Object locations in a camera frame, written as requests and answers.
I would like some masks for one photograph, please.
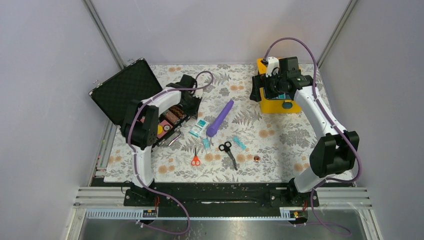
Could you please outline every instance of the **floral patterned surface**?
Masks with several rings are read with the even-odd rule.
[[[312,64],[300,67],[302,74],[313,75]],[[198,112],[199,118],[210,123],[229,100],[234,100],[231,111],[212,138],[214,145],[210,153],[206,153],[201,138],[188,133],[196,123],[194,119],[180,129],[181,137],[173,145],[153,150],[156,182],[288,182],[309,167],[309,155],[317,140],[305,114],[263,114],[259,103],[249,100],[252,76],[258,72],[256,65],[152,65],[151,68],[162,86],[178,82],[183,74],[195,77],[201,71],[211,71],[215,81],[204,91]],[[328,105],[321,76],[319,73],[317,76],[317,87]],[[209,80],[204,74],[199,86]],[[245,151],[234,143],[234,136],[246,145]],[[226,141],[233,143],[231,152],[236,158],[237,171],[228,155],[218,150],[218,145]],[[195,148],[200,166],[191,166]],[[253,160],[256,155],[259,162]],[[132,175],[131,149],[117,130],[104,181],[130,181]],[[348,180],[352,173],[337,177]]]

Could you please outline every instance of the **gray wall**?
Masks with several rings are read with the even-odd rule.
[[[255,63],[282,37],[318,58],[349,0],[93,0],[122,59],[150,64]],[[298,56],[294,41],[273,56]]]
[[[107,118],[88,97],[119,69],[82,1],[1,1],[0,239],[59,239]]]
[[[423,239],[424,4],[359,1],[321,68],[384,239]]]

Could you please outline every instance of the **camera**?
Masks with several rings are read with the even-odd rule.
[[[264,65],[268,64],[264,60],[261,62]],[[275,67],[270,76],[259,74],[252,77],[250,100],[255,102],[262,100],[261,88],[263,88],[263,96],[267,100],[277,98],[281,94],[288,94],[293,99],[296,90],[312,85],[312,77],[302,75],[297,57],[279,59],[278,65],[279,67]]]

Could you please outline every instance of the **cable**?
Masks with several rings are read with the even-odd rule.
[[[120,192],[122,193],[122,194],[125,194],[125,192],[124,191],[122,191],[122,187],[125,185],[125,183],[131,183],[130,181],[128,181],[128,180],[125,180],[123,183],[122,183],[122,185],[120,186]]]
[[[211,80],[210,80],[210,82],[208,84],[206,84],[204,86],[201,86],[201,87],[194,87],[194,88],[172,88],[172,89],[161,91],[161,92],[157,93],[156,95],[154,95],[153,97],[151,97],[146,102],[144,102],[143,105],[141,105],[141,107],[138,109],[137,113],[135,114],[134,119],[132,120],[131,127],[129,128],[129,132],[128,132],[128,141],[127,141],[127,143],[129,145],[129,147],[132,149],[132,151],[134,152],[134,154],[133,154],[134,155],[134,157],[133,157],[133,160],[134,160],[133,167],[134,167],[134,173],[136,175],[136,178],[137,178],[138,182],[143,186],[143,188],[147,189],[148,191],[150,191],[150,192],[152,192],[154,194],[162,195],[162,196],[165,196],[165,197],[168,197],[168,198],[174,200],[182,208],[182,210],[185,213],[185,216],[187,217],[187,229],[184,230],[184,231],[181,231],[181,232],[168,231],[168,230],[164,230],[164,229],[161,229],[161,228],[158,228],[158,227],[154,227],[154,226],[151,226],[151,225],[147,225],[147,224],[143,224],[143,223],[141,224],[142,227],[143,226],[146,226],[148,228],[155,229],[155,230],[161,231],[163,233],[167,233],[167,234],[173,234],[173,235],[183,235],[183,234],[186,234],[190,230],[190,226],[191,226],[190,215],[189,215],[189,212],[187,211],[187,209],[184,207],[184,205],[180,201],[178,201],[175,197],[173,197],[173,196],[171,196],[171,195],[169,195],[167,193],[164,193],[164,192],[160,192],[160,191],[156,191],[154,189],[151,189],[140,178],[139,172],[137,170],[137,150],[131,145],[131,137],[133,135],[134,126],[135,126],[135,124],[137,122],[137,119],[139,119],[139,116],[140,116],[142,110],[149,103],[151,103],[153,100],[159,98],[160,96],[162,96],[162,95],[164,95],[164,94],[166,94],[168,92],[174,92],[174,91],[193,91],[193,90],[198,90],[198,89],[205,89],[205,88],[207,88],[209,85],[211,85],[214,82],[214,75],[210,71],[201,71],[201,72],[199,72],[197,74],[196,78],[195,78],[196,81],[198,80],[198,78],[199,78],[199,76],[201,74],[210,74]]]
[[[361,158],[359,157],[359,154],[358,154],[357,150],[355,149],[355,147],[352,145],[351,141],[349,141],[349,139],[343,134],[343,132],[339,129],[339,127],[336,126],[336,123],[333,121],[333,119],[331,119],[331,117],[327,113],[326,109],[324,108],[324,105],[321,103],[321,101],[319,99],[317,99],[316,86],[317,86],[317,68],[318,68],[318,66],[317,66],[317,61],[315,60],[314,54],[308,48],[308,46],[306,46],[305,43],[303,43],[301,40],[299,40],[297,38],[294,38],[294,37],[283,37],[283,38],[280,38],[280,39],[276,40],[274,43],[271,44],[271,46],[269,46],[269,48],[266,51],[265,56],[263,57],[263,59],[266,60],[267,57],[268,57],[268,54],[271,51],[271,48],[273,48],[275,44],[277,44],[278,42],[281,42],[283,40],[293,40],[293,41],[296,41],[296,42],[300,43],[307,50],[307,52],[309,53],[310,57],[312,58],[312,62],[313,62],[312,95],[314,97],[314,100],[316,101],[316,104],[318,105],[319,109],[321,109],[321,112],[324,114],[325,118],[330,122],[330,124],[332,126],[334,126],[333,128],[341,136],[341,138],[343,138],[343,140],[346,142],[346,144],[349,146],[350,150],[352,150],[353,154],[356,157],[356,161],[357,161],[357,164],[358,164],[358,172],[357,172],[356,176],[353,179],[351,179],[351,180],[342,180],[342,179],[338,179],[338,178],[334,178],[334,177],[328,177],[328,178],[324,179],[322,182],[318,183],[310,191],[310,208],[312,209],[313,215],[315,215],[315,217],[319,221],[319,223],[322,224],[326,229],[328,229],[330,232],[332,232],[334,234],[338,234],[338,235],[345,236],[345,237],[350,237],[350,236],[352,236],[352,232],[347,227],[341,226],[341,225],[336,224],[336,223],[323,222],[317,216],[317,214],[315,213],[315,210],[314,210],[313,195],[314,195],[314,192],[316,191],[315,189],[316,188],[319,188],[320,186],[322,186],[326,182],[326,180],[333,180],[333,181],[337,181],[337,182],[341,182],[341,183],[350,184],[350,183],[355,182],[357,179],[359,179],[359,177],[362,174],[362,161],[361,161]],[[345,229],[349,233],[346,234],[346,233],[334,231],[328,225],[338,226],[338,227],[340,227],[342,229]]]

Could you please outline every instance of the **small package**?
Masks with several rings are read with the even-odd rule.
[[[205,131],[206,127],[209,125],[209,122],[199,119],[196,124],[190,129],[189,134],[195,136],[196,138],[200,137]]]

